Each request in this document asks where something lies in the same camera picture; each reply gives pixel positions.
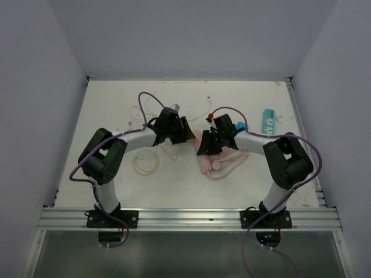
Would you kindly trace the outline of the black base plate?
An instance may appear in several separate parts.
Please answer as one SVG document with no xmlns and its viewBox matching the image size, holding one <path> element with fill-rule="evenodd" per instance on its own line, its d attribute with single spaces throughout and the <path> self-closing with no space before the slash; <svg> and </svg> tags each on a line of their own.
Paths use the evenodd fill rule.
<svg viewBox="0 0 371 278">
<path fill-rule="evenodd" d="M 248 207 L 239 212 L 241 227 L 248 229 L 252 223 L 262 217 L 266 211 L 255 207 Z M 253 228 L 255 229 L 291 229 L 293 228 L 290 212 L 283 209 L 278 213 L 272 213 L 257 222 Z"/>
<path fill-rule="evenodd" d="M 129 229 L 136 229 L 139 220 L 139 212 L 137 210 L 115 210 L 106 216 L 99 208 L 84 212 L 87 217 L 87 228 L 124 228 L 124 222 Z"/>
</svg>

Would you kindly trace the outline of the blue plug adapter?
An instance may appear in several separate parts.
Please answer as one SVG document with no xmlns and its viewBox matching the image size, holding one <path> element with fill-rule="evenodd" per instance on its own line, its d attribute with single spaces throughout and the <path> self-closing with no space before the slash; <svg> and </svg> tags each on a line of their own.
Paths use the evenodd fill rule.
<svg viewBox="0 0 371 278">
<path fill-rule="evenodd" d="M 239 130 L 239 129 L 248 129 L 248 125 L 245 124 L 245 122 L 238 122 L 236 125 L 235 125 L 236 129 Z"/>
</svg>

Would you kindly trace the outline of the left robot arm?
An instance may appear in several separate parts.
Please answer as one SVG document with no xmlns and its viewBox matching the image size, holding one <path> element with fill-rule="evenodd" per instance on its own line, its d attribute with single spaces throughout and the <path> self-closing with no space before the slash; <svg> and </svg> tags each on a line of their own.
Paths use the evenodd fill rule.
<svg viewBox="0 0 371 278">
<path fill-rule="evenodd" d="M 120 203 L 115 194 L 114 178 L 125 153 L 144 147 L 154 147 L 169 139 L 174 144 L 194 140 L 185 116 L 179 116 L 172 108 L 165 107 L 158 117 L 152 118 L 137 130 L 114 134 L 105 128 L 98 129 L 78 158 L 82 169 L 93 187 L 96 207 L 102 212 L 100 221 L 107 227 L 119 224 Z"/>
</svg>

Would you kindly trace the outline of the pink power strip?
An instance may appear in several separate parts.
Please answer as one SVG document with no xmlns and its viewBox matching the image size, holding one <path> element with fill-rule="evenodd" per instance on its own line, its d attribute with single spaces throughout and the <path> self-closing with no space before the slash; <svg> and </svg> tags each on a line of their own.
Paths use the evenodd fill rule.
<svg viewBox="0 0 371 278">
<path fill-rule="evenodd" d="M 208 156 L 197 155 L 197 153 L 199 151 L 199 148 L 201 146 L 201 142 L 202 142 L 202 140 L 193 142 L 193 145 L 194 145 L 196 158 L 198 160 L 200 171 L 201 171 L 202 174 L 206 174 L 206 173 L 208 173 L 212 170 L 212 165 L 210 163 L 210 159 L 209 159 Z"/>
</svg>

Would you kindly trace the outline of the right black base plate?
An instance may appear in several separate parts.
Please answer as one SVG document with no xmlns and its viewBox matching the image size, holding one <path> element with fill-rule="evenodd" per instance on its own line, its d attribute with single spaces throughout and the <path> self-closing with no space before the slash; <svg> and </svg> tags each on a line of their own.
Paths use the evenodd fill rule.
<svg viewBox="0 0 371 278">
<path fill-rule="evenodd" d="M 241 227 L 248 229 L 252 223 L 262 217 L 266 211 L 255 207 L 248 207 L 239 212 Z M 253 228 L 255 229 L 291 229 L 293 228 L 290 212 L 283 209 L 278 213 L 272 213 L 257 222 Z"/>
</svg>

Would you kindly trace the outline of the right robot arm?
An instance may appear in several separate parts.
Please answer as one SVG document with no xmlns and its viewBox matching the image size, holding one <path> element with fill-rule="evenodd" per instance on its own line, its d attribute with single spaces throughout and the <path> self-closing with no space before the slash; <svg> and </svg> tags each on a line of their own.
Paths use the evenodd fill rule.
<svg viewBox="0 0 371 278">
<path fill-rule="evenodd" d="M 226 147 L 248 151 L 265 157 L 273 183 L 267 196 L 261 201 L 258 220 L 262 226 L 272 227 L 279 220 L 279 214 L 286 208 L 289 193 L 294 186 L 306 180 L 314 166 L 292 133 L 269 136 L 253 133 L 247 127 L 237 128 L 229 115 L 206 118 L 209 130 L 202 132 L 197 156 L 212 156 L 222 153 Z"/>
</svg>

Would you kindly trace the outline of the aluminium rail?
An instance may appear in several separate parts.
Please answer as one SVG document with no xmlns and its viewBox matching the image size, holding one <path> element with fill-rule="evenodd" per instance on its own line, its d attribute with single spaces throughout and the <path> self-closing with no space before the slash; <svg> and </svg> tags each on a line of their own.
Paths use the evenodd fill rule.
<svg viewBox="0 0 371 278">
<path fill-rule="evenodd" d="M 127 208 L 122 213 L 134 231 L 239 232 L 249 229 L 253 221 L 241 208 Z M 59 207 L 44 208 L 37 228 L 42 231 L 111 230 L 86 208 Z M 276 221 L 264 220 L 254 225 L 254 229 L 260 232 L 335 232 L 341 231 L 342 225 L 335 208 L 290 208 Z"/>
</svg>

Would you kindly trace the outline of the teal power strip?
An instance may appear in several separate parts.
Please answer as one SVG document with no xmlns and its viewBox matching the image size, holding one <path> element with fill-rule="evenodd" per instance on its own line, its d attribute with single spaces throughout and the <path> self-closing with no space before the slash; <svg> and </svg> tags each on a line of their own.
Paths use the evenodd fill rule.
<svg viewBox="0 0 371 278">
<path fill-rule="evenodd" d="M 275 111 L 266 108 L 263 111 L 261 132 L 267 135 L 275 134 Z"/>
</svg>

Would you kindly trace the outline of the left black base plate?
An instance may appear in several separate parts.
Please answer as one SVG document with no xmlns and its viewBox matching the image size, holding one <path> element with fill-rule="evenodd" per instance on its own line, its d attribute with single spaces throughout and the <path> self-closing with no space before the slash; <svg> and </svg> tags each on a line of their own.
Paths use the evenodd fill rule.
<svg viewBox="0 0 371 278">
<path fill-rule="evenodd" d="M 84 212 L 87 217 L 87 228 L 124 228 L 124 222 L 129 229 L 136 229 L 139 220 L 139 212 L 137 210 L 115 210 L 106 216 L 99 208 Z"/>
</svg>

